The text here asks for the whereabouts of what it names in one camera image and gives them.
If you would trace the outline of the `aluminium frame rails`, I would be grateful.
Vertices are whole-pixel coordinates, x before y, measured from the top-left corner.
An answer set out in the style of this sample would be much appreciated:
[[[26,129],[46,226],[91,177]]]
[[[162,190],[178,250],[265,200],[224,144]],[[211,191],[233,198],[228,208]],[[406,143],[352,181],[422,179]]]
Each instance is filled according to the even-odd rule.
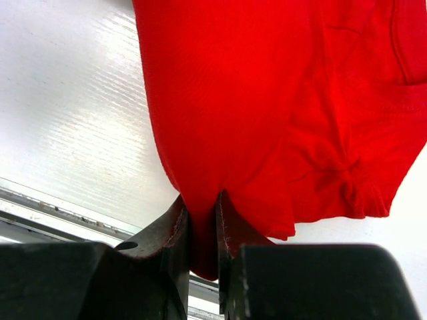
[[[108,217],[96,211],[1,179],[1,220],[34,233],[62,241],[100,241],[118,245],[140,227]],[[219,313],[216,282],[189,276],[188,319],[223,319]]]

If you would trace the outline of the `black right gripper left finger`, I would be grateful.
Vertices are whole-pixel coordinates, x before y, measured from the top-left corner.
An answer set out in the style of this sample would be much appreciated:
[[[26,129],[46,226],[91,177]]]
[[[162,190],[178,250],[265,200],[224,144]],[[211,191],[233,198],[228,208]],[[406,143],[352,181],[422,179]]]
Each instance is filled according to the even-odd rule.
[[[185,319],[189,215],[183,200],[111,247],[1,246],[2,319]]]

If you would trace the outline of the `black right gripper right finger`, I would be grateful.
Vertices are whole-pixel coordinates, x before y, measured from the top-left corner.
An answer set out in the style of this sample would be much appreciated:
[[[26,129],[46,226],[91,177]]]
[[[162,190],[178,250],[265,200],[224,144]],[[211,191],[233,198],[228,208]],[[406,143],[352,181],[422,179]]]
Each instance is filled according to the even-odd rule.
[[[365,244],[276,245],[215,205],[220,313],[226,319],[418,319],[396,260]]]

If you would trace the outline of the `red t shirt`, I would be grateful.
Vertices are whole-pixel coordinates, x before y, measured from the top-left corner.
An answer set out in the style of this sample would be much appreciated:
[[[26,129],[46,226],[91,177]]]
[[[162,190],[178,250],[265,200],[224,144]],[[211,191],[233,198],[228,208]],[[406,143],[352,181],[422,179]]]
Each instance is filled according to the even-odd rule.
[[[266,237],[386,217],[426,143],[424,1],[134,1],[161,164],[218,277],[226,191]]]

